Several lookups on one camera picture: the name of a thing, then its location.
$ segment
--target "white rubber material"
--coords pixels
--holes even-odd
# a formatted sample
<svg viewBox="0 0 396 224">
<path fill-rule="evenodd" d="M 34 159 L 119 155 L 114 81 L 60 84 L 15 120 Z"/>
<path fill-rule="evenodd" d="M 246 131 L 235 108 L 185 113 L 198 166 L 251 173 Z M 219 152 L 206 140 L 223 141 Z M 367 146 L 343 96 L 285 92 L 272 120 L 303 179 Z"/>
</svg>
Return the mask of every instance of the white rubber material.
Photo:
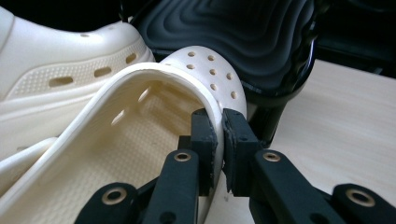
<svg viewBox="0 0 396 224">
<path fill-rule="evenodd" d="M 203 107 L 219 141 L 217 183 L 223 161 L 221 112 L 228 107 L 245 116 L 245 94 L 220 55 L 189 47 L 111 78 L 0 199 L 0 223 L 73 223 L 102 186 L 118 181 L 141 187 L 158 176 L 178 137 L 190 134 L 191 113 Z M 200 223 L 212 196 L 200 198 Z"/>
<path fill-rule="evenodd" d="M 154 62 L 129 23 L 82 34 L 34 24 L 1 7 L 0 18 L 0 161 L 58 136 L 121 69 Z"/>
<path fill-rule="evenodd" d="M 0 161 L 0 197 L 43 155 L 57 138 L 43 140 Z"/>
</svg>

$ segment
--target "table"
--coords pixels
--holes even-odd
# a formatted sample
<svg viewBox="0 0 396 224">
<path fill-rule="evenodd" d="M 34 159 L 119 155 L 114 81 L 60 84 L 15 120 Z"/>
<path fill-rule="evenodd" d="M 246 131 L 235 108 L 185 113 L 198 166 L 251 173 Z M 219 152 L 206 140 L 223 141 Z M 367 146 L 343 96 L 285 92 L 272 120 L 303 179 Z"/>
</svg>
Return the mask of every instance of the table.
<svg viewBox="0 0 396 224">
<path fill-rule="evenodd" d="M 270 148 L 318 189 L 354 183 L 396 206 L 396 80 L 316 60 Z M 254 223 L 248 199 L 225 193 L 221 180 L 223 201 L 213 202 L 206 223 Z"/>
</svg>

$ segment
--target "black plastic bracket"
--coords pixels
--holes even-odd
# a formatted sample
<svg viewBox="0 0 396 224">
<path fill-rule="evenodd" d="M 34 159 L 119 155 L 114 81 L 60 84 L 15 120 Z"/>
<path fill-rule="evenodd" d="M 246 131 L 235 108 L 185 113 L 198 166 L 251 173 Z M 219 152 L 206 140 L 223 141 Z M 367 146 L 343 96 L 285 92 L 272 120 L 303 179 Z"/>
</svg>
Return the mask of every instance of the black plastic bracket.
<svg viewBox="0 0 396 224">
<path fill-rule="evenodd" d="M 336 186 L 332 192 L 332 207 L 347 223 L 396 223 L 396 208 L 362 186 Z"/>
<path fill-rule="evenodd" d="M 134 186 L 112 183 L 97 190 L 80 211 L 76 224 L 127 224 L 136 223 L 138 193 Z"/>
<path fill-rule="evenodd" d="M 238 111 L 224 109 L 222 124 L 225 146 L 223 172 L 227 176 L 227 190 L 231 190 L 233 196 L 248 197 L 253 180 L 250 162 L 260 149 L 260 142 Z"/>
<path fill-rule="evenodd" d="M 251 167 L 259 187 L 250 200 L 268 204 L 277 223 L 345 223 L 282 153 L 260 150 Z M 255 204 L 250 203 L 252 215 L 261 223 Z"/>
<path fill-rule="evenodd" d="M 194 151 L 199 157 L 200 196 L 209 195 L 214 186 L 214 164 L 218 138 L 205 109 L 191 114 L 191 136 L 180 136 L 177 148 Z"/>
<path fill-rule="evenodd" d="M 143 223 L 196 223 L 198 165 L 198 155 L 191 150 L 169 153 Z"/>
</svg>

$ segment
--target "textured black surface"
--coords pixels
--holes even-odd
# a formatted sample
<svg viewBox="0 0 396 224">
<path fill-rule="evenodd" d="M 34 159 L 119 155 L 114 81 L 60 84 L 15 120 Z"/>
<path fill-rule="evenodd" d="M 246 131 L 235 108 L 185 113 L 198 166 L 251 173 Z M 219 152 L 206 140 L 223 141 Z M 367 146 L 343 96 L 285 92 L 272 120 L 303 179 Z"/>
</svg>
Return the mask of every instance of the textured black surface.
<svg viewBox="0 0 396 224">
<path fill-rule="evenodd" d="M 199 157 L 199 195 L 208 196 L 214 183 L 214 163 L 218 138 L 206 110 L 191 115 L 191 150 Z"/>
<path fill-rule="evenodd" d="M 162 0 L 152 5 L 132 24 L 154 53 L 208 47 L 256 92 L 274 91 L 296 73 L 294 52 L 314 13 L 312 0 Z"/>
<path fill-rule="evenodd" d="M 224 109 L 222 126 L 225 139 L 223 172 L 227 177 L 227 190 L 231 190 L 233 196 L 247 197 L 253 181 L 250 161 L 260 149 L 260 142 L 238 111 Z"/>
<path fill-rule="evenodd" d="M 396 1 L 334 0 L 321 25 L 319 59 L 396 77 Z"/>
</svg>

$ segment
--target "black rubber pad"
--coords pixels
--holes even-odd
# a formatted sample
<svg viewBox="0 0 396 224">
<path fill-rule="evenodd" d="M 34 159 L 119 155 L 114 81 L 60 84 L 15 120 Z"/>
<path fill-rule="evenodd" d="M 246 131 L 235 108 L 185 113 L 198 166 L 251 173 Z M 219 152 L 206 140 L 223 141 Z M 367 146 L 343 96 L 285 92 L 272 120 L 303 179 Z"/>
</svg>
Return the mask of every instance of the black rubber pad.
<svg viewBox="0 0 396 224">
<path fill-rule="evenodd" d="M 311 0 L 162 0 L 132 24 L 154 54 L 204 46 L 221 54 L 244 86 L 272 91 L 290 74 L 292 55 L 314 12 Z"/>
</svg>

